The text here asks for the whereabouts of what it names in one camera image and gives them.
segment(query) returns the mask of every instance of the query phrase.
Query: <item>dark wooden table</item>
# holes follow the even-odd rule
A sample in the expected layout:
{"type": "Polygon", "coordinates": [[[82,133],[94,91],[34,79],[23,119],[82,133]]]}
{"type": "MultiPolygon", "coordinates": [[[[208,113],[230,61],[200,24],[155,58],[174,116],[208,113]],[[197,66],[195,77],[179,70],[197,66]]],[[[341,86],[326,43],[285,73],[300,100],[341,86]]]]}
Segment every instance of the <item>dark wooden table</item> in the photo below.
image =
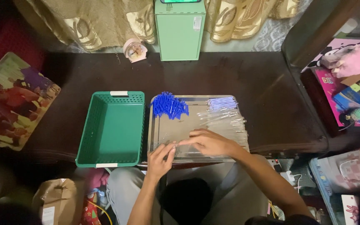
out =
{"type": "MultiPolygon", "coordinates": [[[[62,87],[23,150],[31,162],[74,161],[91,95],[96,91],[138,90],[146,102],[162,91],[175,95],[234,95],[247,119],[250,151],[341,150],[360,146],[360,127],[331,139],[298,75],[281,52],[201,53],[198,61],[161,62],[158,53],[130,63],[123,54],[49,54],[42,73],[62,87]]],[[[147,130],[149,109],[146,110],[147,130]]],[[[144,145],[147,132],[144,132],[144,145]]],[[[143,161],[146,160],[144,147],[143,161]]]]}

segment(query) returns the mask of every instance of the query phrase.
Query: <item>yellow cable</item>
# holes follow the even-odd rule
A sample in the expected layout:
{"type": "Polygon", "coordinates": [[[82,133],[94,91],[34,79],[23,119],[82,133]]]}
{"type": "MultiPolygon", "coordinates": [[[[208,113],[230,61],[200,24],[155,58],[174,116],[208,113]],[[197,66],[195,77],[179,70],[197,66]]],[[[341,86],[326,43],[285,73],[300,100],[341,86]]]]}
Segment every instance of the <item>yellow cable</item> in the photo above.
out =
{"type": "Polygon", "coordinates": [[[94,202],[92,202],[90,200],[87,200],[87,202],[89,202],[89,203],[93,204],[94,206],[96,206],[97,208],[101,209],[108,217],[110,225],[113,225],[112,220],[110,219],[110,217],[109,217],[108,213],[105,211],[105,209],[103,209],[102,207],[98,206],[97,204],[95,204],[94,202]]]}

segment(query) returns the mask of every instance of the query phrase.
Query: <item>clock face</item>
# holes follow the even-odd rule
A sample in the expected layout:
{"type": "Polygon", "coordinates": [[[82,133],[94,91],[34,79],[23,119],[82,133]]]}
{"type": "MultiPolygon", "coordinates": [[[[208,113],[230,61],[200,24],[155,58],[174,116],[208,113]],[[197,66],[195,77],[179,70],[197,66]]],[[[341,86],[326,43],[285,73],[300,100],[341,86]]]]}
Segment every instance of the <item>clock face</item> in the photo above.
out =
{"type": "Polygon", "coordinates": [[[144,46],[140,44],[132,44],[128,47],[127,55],[129,56],[130,59],[136,59],[142,56],[144,52],[145,52],[144,46]]]}

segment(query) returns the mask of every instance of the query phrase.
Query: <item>book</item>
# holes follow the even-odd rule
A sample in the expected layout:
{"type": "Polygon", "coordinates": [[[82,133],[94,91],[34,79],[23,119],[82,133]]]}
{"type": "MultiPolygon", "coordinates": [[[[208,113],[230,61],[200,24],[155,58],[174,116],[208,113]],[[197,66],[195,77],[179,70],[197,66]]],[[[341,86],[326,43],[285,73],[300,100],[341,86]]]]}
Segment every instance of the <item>book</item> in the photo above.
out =
{"type": "Polygon", "coordinates": [[[0,147],[22,150],[61,88],[14,53],[0,60],[0,147]]]}

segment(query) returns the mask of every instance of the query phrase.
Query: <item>gray pants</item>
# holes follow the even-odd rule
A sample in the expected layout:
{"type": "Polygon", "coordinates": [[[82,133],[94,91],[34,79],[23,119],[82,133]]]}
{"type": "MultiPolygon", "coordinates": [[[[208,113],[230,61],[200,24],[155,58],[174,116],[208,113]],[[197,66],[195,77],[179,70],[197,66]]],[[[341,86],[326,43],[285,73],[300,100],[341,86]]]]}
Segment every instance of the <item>gray pants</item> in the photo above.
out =
{"type": "MultiPolygon", "coordinates": [[[[107,197],[116,214],[119,225],[126,225],[136,202],[145,175],[135,167],[120,167],[110,174],[107,197]]],[[[214,190],[212,208],[203,219],[203,225],[243,225],[254,216],[265,216],[268,200],[237,163],[234,163],[223,181],[214,190]]],[[[160,205],[155,198],[152,225],[160,225],[160,205]]],[[[164,211],[164,225],[177,222],[164,211]]]]}

